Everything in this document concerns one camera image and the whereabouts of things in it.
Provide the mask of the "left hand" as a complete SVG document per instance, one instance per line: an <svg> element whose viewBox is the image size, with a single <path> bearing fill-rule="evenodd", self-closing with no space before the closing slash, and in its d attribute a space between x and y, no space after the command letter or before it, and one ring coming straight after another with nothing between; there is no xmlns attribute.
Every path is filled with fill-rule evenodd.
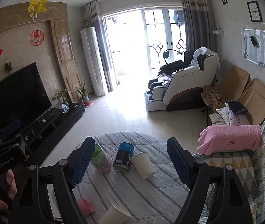
<svg viewBox="0 0 265 224"><path fill-rule="evenodd" d="M7 171L6 182L9 186L8 197L9 197L9 199L13 200L16 193L17 193L17 187L16 187L14 174L13 174L13 171L11 169L9 169ZM0 199L0 211L6 210L6 209L8 209L8 205Z"/></svg>

